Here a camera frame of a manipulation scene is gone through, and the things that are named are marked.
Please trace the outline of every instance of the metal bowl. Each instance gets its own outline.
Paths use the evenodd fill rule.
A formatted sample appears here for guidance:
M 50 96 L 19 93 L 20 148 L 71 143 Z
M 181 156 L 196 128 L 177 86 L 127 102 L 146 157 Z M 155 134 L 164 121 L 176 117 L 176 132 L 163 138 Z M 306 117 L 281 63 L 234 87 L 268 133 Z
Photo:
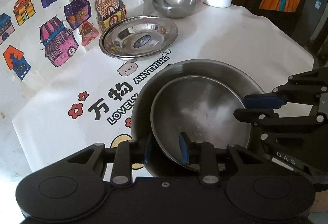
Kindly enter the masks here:
M 169 18 L 183 18 L 193 14 L 197 0 L 152 0 L 154 9 Z
M 179 147 L 179 134 L 186 132 L 192 141 L 247 147 L 250 124 L 233 116 L 244 108 L 229 87 L 204 76 L 184 76 L 171 80 L 157 93 L 150 112 L 150 123 L 163 152 L 178 164 L 199 171 L 199 165 L 185 165 Z
M 107 29 L 99 39 L 108 56 L 131 60 L 156 54 L 178 36 L 178 27 L 169 19 L 138 16 L 122 20 Z
M 172 64 L 156 73 L 139 92 L 133 106 L 131 117 L 131 135 L 133 139 L 141 139 L 152 133 L 150 123 L 151 106 L 157 93 L 169 81 L 183 76 L 198 75 L 209 77 L 221 82 L 243 98 L 247 94 L 264 93 L 260 86 L 247 74 L 228 64 L 207 60 L 194 59 Z M 145 168 L 153 176 L 175 176 L 193 173 L 190 169 L 171 161 L 154 142 L 151 159 Z

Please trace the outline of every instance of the oval blue sticker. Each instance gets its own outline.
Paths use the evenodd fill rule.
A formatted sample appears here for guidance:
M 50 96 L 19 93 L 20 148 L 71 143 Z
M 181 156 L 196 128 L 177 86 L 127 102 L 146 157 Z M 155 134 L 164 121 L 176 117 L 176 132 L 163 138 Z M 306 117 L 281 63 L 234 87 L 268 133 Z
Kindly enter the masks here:
M 134 48 L 142 47 L 145 44 L 147 44 L 149 40 L 150 40 L 150 35 L 144 35 L 134 42 L 133 47 Z

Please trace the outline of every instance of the yellow circle print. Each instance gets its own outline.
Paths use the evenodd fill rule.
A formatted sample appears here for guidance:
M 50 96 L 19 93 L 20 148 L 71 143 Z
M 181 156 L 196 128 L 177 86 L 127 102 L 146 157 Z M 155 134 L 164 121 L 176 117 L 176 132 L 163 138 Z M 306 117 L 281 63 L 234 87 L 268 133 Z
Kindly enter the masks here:
M 132 137 L 130 135 L 127 135 L 127 134 L 118 135 L 112 141 L 112 143 L 110 144 L 110 147 L 117 147 L 120 142 L 124 142 L 124 141 L 131 140 L 131 139 L 132 139 Z M 132 165 L 132 169 L 141 169 L 141 168 L 143 168 L 142 164 L 133 164 Z

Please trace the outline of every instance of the metal pin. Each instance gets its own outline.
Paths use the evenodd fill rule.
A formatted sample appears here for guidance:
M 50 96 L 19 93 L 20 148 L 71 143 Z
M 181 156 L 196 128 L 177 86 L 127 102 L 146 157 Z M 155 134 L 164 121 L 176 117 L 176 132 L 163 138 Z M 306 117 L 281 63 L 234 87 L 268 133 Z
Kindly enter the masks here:
M 324 119 L 325 118 L 322 115 L 317 116 L 317 122 L 323 122 Z
M 115 176 L 113 178 L 113 183 L 116 183 L 116 184 L 125 184 L 128 182 L 128 178 L 126 176 Z
M 264 133 L 261 135 L 261 140 L 264 141 L 266 138 L 268 138 L 268 134 Z
M 219 181 L 219 178 L 213 175 L 207 175 L 202 178 L 202 181 L 207 183 L 207 184 L 214 184 Z

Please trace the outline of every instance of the red flower print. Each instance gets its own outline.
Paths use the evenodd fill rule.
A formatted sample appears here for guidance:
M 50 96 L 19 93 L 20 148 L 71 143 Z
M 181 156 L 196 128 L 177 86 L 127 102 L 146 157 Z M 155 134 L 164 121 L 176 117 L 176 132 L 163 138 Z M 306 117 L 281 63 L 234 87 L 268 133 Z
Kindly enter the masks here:
M 83 114 L 82 106 L 82 103 L 74 103 L 72 108 L 68 111 L 68 115 L 71 116 L 72 119 L 76 119 L 78 116 L 81 116 Z
M 125 127 L 131 129 L 131 118 L 127 118 L 127 119 L 125 120 Z
M 85 91 L 83 93 L 79 93 L 79 101 L 85 101 L 89 94 Z

